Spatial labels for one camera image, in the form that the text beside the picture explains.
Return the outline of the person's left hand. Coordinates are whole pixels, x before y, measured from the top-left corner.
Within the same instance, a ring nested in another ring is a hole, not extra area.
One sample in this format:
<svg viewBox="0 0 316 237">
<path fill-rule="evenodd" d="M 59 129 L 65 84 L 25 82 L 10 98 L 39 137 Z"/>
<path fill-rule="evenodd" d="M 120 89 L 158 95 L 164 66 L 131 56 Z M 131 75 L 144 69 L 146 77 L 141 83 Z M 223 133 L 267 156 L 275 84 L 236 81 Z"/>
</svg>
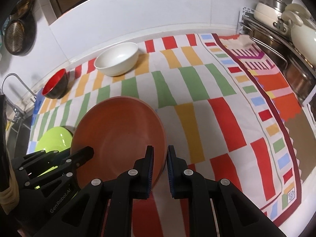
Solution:
<svg viewBox="0 0 316 237">
<path fill-rule="evenodd" d="M 10 178 L 9 188 L 1 192 L 0 203 L 5 214 L 8 215 L 19 203 L 19 188 L 16 178 Z"/>
</svg>

